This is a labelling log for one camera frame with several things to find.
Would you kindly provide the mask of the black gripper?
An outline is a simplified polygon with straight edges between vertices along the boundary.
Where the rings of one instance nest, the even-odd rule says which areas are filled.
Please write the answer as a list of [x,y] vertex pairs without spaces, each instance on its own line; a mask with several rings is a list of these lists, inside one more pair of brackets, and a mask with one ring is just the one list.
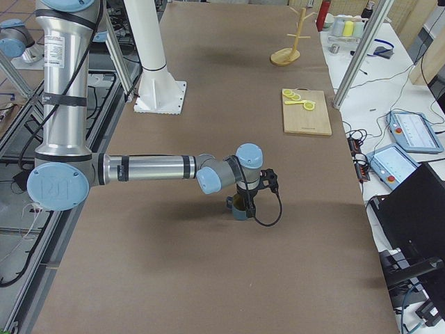
[[248,216],[249,218],[253,218],[256,215],[256,207],[250,192],[238,186],[236,188],[236,193],[243,196],[244,203],[246,204],[246,209],[248,211]]

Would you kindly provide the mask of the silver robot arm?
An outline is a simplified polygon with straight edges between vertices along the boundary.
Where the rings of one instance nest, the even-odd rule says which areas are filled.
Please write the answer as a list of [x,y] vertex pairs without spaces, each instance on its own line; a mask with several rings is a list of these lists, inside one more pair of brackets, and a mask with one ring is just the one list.
[[65,211],[80,205],[91,188],[112,181],[195,179],[206,194],[235,185],[247,198],[238,219],[254,215],[253,197],[263,188],[263,153],[252,143],[223,160],[210,154],[122,155],[92,152],[86,144],[88,56],[106,14],[103,1],[38,1],[44,30],[43,140],[27,180],[33,202]]
[[1,51],[8,58],[21,58],[25,63],[35,63],[44,57],[39,46],[20,19],[1,22]]

